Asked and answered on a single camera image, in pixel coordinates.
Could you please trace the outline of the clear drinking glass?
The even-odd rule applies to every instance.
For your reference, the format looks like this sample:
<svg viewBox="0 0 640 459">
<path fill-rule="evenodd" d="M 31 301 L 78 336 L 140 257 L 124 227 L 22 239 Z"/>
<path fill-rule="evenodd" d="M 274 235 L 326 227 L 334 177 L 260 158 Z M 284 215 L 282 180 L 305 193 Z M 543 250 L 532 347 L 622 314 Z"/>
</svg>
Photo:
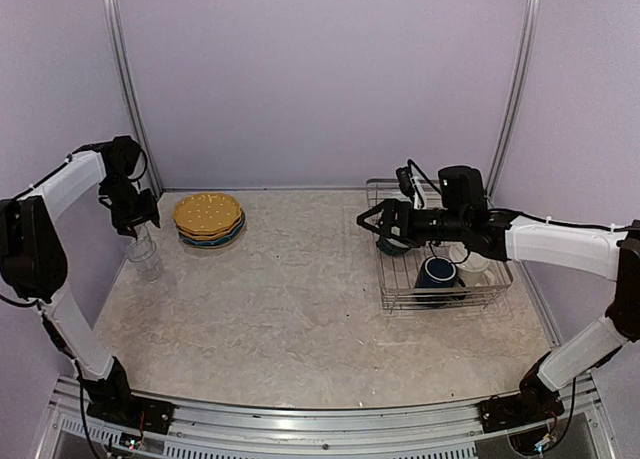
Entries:
<svg viewBox="0 0 640 459">
<path fill-rule="evenodd" d="M 157 251 L 156 243 L 146 225 L 137 226 L 136 232 L 138 233 L 138 238 L 132 239 L 126 247 L 127 259 L 130 255 L 143 255 L 153 250 Z"/>
<path fill-rule="evenodd" d="M 162 259 L 156 250 L 143 255 L 130 255 L 128 260 L 139 277 L 147 282 L 157 281 L 164 272 Z"/>
</svg>

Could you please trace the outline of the yellow polka dot plate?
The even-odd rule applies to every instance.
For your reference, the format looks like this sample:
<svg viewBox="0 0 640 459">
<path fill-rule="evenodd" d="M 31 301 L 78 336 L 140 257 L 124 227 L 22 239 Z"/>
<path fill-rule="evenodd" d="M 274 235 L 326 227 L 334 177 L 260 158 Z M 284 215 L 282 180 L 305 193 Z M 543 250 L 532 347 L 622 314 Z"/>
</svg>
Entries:
<svg viewBox="0 0 640 459">
<path fill-rule="evenodd" d="M 234 197 L 221 192 L 205 192 L 179 200 L 173 210 L 173 220 L 174 224 L 187 225 L 193 218 L 208 219 L 240 212 L 243 212 L 242 207 Z"/>
<path fill-rule="evenodd" d="M 194 240 L 214 240 L 230 234 L 245 219 L 245 213 L 192 219 L 187 225 L 175 224 L 176 229 Z"/>
</svg>

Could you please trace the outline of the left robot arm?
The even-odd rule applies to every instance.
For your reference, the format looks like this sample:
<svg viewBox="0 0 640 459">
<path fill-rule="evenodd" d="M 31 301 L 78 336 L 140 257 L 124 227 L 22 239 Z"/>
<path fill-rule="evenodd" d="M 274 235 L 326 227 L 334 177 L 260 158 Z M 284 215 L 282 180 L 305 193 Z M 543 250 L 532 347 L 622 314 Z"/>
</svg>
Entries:
<svg viewBox="0 0 640 459">
<path fill-rule="evenodd" d="M 124 367 L 96 339 L 68 282 L 68 260 L 56 222 L 88 190 L 110 213 L 120 236 L 138 240 L 146 223 L 158 224 L 157 201 L 140 189 L 138 165 L 148 162 L 129 136 L 87 144 L 26 190 L 1 202 L 1 277 L 16 293 L 11 304 L 37 309 L 56 348 L 74 363 L 92 417 L 136 425 L 141 399 L 132 394 Z"/>
</svg>

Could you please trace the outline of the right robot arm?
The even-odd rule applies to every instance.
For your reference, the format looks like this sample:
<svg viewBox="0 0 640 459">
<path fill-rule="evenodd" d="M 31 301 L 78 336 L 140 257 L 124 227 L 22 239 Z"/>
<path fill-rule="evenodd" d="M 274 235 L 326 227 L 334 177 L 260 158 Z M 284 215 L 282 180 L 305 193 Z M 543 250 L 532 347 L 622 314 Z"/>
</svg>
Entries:
<svg viewBox="0 0 640 459">
<path fill-rule="evenodd" d="M 446 201 L 417 210 L 386 199 L 356 222 L 374 234 L 409 247 L 457 242 L 470 252 L 501 263 L 558 267 L 570 304 L 585 294 L 589 307 L 603 306 L 592 321 L 539 359 L 521 379 L 517 393 L 481 403 L 494 422 L 531 423 L 562 414 L 559 392 L 582 373 L 606 364 L 639 340 L 639 224 L 601 226 L 542 219 L 521 211 L 470 201 Z"/>
</svg>

